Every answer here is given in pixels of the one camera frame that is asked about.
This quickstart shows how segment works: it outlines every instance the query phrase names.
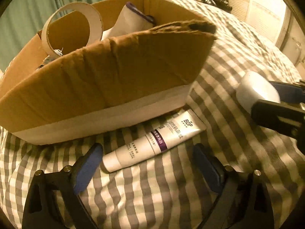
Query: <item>cardboard tape core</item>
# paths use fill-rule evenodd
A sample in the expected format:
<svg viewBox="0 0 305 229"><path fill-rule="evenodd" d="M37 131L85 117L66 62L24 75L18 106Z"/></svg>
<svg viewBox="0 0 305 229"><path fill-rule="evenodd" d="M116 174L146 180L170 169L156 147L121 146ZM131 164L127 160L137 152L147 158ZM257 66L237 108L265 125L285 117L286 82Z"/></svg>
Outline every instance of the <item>cardboard tape core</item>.
<svg viewBox="0 0 305 229"><path fill-rule="evenodd" d="M69 4L61 7L60 9L58 9L55 13L53 13L53 15L51 15L50 18L46 21L46 23L42 29L42 34L41 34L42 47L48 55L50 55L51 57L54 57L54 58L59 58L60 55L58 55L54 51L54 49L52 48L52 46L49 42L48 34L49 34L50 22L58 12L63 11L63 10L68 10L68 9L73 9L73 10L79 11L86 17L86 19L89 22L90 35L89 35L89 39L88 39L86 46L92 44L93 42L95 42L97 40L102 39L103 21L102 21L101 15L97 11L97 9L95 9L89 3L84 3L84 2L69 3Z"/></svg>

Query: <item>purple label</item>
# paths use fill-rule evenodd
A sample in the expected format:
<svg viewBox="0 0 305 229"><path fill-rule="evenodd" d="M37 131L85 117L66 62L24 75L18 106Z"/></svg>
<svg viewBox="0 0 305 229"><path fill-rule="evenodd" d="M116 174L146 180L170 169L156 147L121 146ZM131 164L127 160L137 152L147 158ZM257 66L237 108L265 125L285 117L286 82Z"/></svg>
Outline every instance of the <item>purple label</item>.
<svg viewBox="0 0 305 229"><path fill-rule="evenodd" d="M155 129L155 130L151 131L151 133L155 137L161 152L166 151L167 150L166 143L164 142L164 140L163 140L162 136L160 135L160 133L158 132L158 130Z"/></svg>
<svg viewBox="0 0 305 229"><path fill-rule="evenodd" d="M136 8L135 5L133 5L131 2L127 2L126 3L126 7L129 8L131 11L133 11L134 13L136 13L137 15L141 16L142 18L144 18L146 21L150 22L151 24L153 24L153 26L156 25L156 21L155 18L153 18L151 15L145 15L143 14L140 10L138 10Z"/></svg>

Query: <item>checkered bedding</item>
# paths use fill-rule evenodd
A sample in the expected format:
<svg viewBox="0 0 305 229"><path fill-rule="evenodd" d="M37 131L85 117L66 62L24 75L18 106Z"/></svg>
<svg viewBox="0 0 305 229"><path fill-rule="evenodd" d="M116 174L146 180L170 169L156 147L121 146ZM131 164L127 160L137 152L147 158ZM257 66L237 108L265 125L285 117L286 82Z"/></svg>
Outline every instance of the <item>checkered bedding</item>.
<svg viewBox="0 0 305 229"><path fill-rule="evenodd" d="M195 228L216 198L192 163L192 145L202 142L222 164L237 171L258 169L266 179L275 227L284 222L304 189L305 157L289 137L257 126L242 109L235 89L246 71L292 83L300 76L269 40L233 15L194 0L170 0L217 25L217 40L194 82L184 109L191 108L207 130L140 164L105 174L98 169L80 197L102 228ZM16 228L36 170L45 173L73 165L94 142L105 154L141 137L170 116L48 147L31 145L1 129L0 205ZM67 227L73 227L57 197Z"/></svg>

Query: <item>white tube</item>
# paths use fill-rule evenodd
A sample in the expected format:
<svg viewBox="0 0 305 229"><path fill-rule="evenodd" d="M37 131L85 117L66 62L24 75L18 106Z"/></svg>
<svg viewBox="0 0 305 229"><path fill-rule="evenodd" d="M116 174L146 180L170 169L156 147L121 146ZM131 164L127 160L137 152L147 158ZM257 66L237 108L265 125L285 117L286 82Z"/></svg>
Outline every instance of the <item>white tube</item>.
<svg viewBox="0 0 305 229"><path fill-rule="evenodd" d="M188 110L161 127L103 156L103 164L113 172L164 152L205 130L206 126Z"/></svg>

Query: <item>metal screw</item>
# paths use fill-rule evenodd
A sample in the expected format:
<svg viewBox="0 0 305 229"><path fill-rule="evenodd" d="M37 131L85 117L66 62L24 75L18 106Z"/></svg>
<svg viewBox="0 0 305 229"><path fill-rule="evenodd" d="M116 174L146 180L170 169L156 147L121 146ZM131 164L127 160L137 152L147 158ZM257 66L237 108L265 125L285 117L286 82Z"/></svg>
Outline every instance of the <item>metal screw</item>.
<svg viewBox="0 0 305 229"><path fill-rule="evenodd" d="M296 137L296 136L298 135L298 129L293 128L293 129L291 130L291 135L294 136L294 137Z"/></svg>
<svg viewBox="0 0 305 229"><path fill-rule="evenodd" d="M64 172L70 172L72 170L72 166L71 165L66 165L64 168L63 168L63 171Z"/></svg>
<svg viewBox="0 0 305 229"><path fill-rule="evenodd" d="M233 169L233 167L232 167L232 166L230 166L230 165L226 165L226 166L225 166L225 170L226 170L226 171L230 171L230 172L231 172L231 171L233 171L234 169Z"/></svg>
<svg viewBox="0 0 305 229"><path fill-rule="evenodd" d="M257 175L257 176L260 176L262 173L261 173L259 170L256 169L256 170L254 171L254 174Z"/></svg>
<svg viewBox="0 0 305 229"><path fill-rule="evenodd" d="M39 169L38 171L35 172L35 176L40 176L43 173L43 171L41 169Z"/></svg>

